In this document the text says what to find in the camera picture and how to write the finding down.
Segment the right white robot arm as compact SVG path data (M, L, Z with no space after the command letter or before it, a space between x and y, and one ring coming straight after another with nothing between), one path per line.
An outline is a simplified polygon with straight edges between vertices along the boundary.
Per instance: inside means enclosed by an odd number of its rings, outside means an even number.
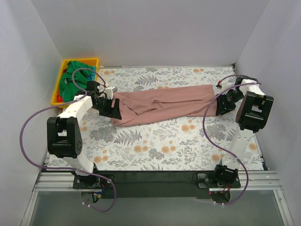
M238 75L233 88L226 88L226 93L217 98L216 115L224 115L236 108L236 102L242 100L235 122L237 129L229 151L216 165L213 183L218 187L230 187L238 181L238 159L254 135L265 127L274 103L274 97L268 96L260 89L257 79Z

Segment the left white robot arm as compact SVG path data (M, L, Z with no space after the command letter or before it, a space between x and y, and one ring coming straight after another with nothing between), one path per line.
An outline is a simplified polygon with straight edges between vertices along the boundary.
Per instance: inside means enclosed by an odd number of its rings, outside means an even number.
M80 90L74 97L74 103L57 117L47 120L48 152L66 161L75 169L79 182L89 188L100 184L97 167L82 152L83 140L79 122L86 112L93 108L100 116L121 120L119 99L114 98L117 87L104 87L96 81L88 81L85 90Z

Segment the pink mario t shirt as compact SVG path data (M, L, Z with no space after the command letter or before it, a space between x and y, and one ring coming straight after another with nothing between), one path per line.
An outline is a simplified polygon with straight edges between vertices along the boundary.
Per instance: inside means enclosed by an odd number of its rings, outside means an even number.
M215 116L217 102L212 85L117 92L122 119L111 119L116 127L129 127L189 116Z

